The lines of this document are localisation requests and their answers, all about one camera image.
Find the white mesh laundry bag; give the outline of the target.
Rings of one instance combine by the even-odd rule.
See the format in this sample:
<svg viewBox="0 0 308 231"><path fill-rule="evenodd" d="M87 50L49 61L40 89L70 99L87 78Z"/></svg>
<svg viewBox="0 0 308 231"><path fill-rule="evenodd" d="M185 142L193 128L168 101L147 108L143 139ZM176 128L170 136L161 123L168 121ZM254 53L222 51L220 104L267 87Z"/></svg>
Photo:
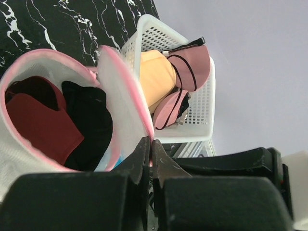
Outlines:
<svg viewBox="0 0 308 231"><path fill-rule="evenodd" d="M145 96L124 56L103 45L98 65L28 51L0 79L0 196L31 173L112 170L154 139Z"/></svg>

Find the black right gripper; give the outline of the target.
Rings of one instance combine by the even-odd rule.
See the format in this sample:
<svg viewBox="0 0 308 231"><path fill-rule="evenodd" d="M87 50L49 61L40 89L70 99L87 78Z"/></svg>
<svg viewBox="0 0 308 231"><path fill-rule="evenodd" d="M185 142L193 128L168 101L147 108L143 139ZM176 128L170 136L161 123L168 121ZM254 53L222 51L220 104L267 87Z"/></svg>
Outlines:
<svg viewBox="0 0 308 231"><path fill-rule="evenodd" d="M238 176L268 178L280 191L290 216L293 215L288 166L273 147L213 157L172 158L193 176Z"/></svg>

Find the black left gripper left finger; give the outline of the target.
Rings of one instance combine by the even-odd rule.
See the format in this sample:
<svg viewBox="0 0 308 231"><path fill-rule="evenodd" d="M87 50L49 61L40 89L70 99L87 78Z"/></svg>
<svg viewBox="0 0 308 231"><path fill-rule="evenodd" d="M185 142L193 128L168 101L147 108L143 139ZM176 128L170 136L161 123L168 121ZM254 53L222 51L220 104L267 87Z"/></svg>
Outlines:
<svg viewBox="0 0 308 231"><path fill-rule="evenodd" d="M110 172L19 177L0 206L3 231L145 231L151 141Z"/></svg>

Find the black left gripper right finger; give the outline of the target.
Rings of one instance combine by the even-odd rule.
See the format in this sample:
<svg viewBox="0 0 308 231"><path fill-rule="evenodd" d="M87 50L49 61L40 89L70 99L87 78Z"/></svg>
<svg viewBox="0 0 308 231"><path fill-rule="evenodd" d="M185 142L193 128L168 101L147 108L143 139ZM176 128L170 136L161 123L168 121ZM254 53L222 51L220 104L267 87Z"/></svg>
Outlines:
<svg viewBox="0 0 308 231"><path fill-rule="evenodd" d="M193 176L152 144L154 211L161 231L291 231L275 185L264 177Z"/></svg>

